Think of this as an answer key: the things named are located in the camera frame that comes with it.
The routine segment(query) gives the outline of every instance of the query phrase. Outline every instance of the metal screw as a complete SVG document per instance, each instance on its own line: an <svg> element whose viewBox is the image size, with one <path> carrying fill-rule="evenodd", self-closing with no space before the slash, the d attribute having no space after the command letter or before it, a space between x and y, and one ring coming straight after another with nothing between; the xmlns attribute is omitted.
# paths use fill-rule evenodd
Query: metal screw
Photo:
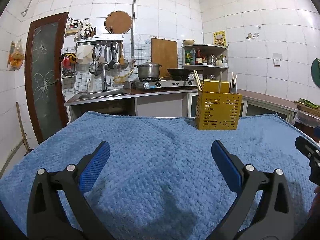
<svg viewBox="0 0 320 240"><path fill-rule="evenodd" d="M41 168L41 169L38 170L38 174L39 174L39 175L42 175L42 174L44 174L44 171L45 171L45 170L44 170L43 168Z"/></svg>
<svg viewBox="0 0 320 240"><path fill-rule="evenodd" d="M248 171L253 171L254 167L251 164L246 165L245 167Z"/></svg>
<svg viewBox="0 0 320 240"><path fill-rule="evenodd" d="M67 171L74 171L75 168L76 168L76 166L74 166L73 164L69 164L67 166Z"/></svg>
<svg viewBox="0 0 320 240"><path fill-rule="evenodd" d="M276 173L277 173L278 175L282 175L282 174L283 174L283 171L282 171L281 169L276 169Z"/></svg>

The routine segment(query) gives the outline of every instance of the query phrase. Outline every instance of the poster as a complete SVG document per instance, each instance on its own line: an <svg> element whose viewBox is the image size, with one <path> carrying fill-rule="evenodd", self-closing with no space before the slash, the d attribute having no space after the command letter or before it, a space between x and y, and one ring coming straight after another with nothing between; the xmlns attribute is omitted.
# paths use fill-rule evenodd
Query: poster
<svg viewBox="0 0 320 240"><path fill-rule="evenodd" d="M213 44L226 47L226 32L220 31L213 33Z"/></svg>

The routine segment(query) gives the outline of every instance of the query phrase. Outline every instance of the blue fuzzy blanket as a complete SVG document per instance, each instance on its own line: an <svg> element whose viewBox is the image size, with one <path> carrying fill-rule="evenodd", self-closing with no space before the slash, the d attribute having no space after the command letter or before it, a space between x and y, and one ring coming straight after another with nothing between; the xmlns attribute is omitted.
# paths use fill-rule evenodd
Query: blue fuzzy blanket
<svg viewBox="0 0 320 240"><path fill-rule="evenodd" d="M244 164L252 163L260 171L284 171L298 230L308 218L315 188L308 179L307 158L295 149L300 135L276 115L241 118L237 130L200 131L188 118L88 112L15 165L0 180L0 199L26 232L36 171L60 171L78 163L105 140L110 158L85 197L116 239L205 239L236 198L211 155L211 144L219 139ZM65 196L61 198L71 224L79 228Z"/></svg>

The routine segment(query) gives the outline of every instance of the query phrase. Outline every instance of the wooden door frame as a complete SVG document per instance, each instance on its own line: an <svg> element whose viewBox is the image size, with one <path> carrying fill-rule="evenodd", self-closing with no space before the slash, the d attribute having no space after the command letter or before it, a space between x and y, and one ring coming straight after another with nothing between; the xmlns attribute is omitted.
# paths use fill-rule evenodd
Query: wooden door frame
<svg viewBox="0 0 320 240"><path fill-rule="evenodd" d="M26 86L26 97L27 97L27 104L28 104L30 119L31 119L33 130L36 135L36 139L39 144L42 143L44 140L43 140L43 135L39 125L38 117L36 115L36 108L34 105L32 82L31 82L32 81L31 62L32 62L33 37L34 37L36 28L42 25L47 25L49 23L58 22L58 28L57 28L56 40L55 40L55 46L54 46L54 79L58 78L60 80L60 82L55 83L55 89L56 89L60 120L61 120L62 126L65 127L68 123L68 116L67 116L66 108L64 106L64 103L65 103L64 96L62 94L59 57L61 54L61 49L63 48L64 32L67 24L67 19L68 19L68 12L55 14L55 15L48 16L48 17L36 20L34 22L31 22L30 28L29 28L27 45L26 45L25 79L24 80L25 80L25 86Z"/></svg>

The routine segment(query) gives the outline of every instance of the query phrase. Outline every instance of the bowl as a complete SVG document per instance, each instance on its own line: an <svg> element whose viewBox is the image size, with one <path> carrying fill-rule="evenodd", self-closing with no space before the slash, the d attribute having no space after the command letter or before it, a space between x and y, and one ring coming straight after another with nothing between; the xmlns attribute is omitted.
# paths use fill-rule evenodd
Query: bowl
<svg viewBox="0 0 320 240"><path fill-rule="evenodd" d="M183 43L186 45L192 45L195 43L195 41L194 40L184 40Z"/></svg>

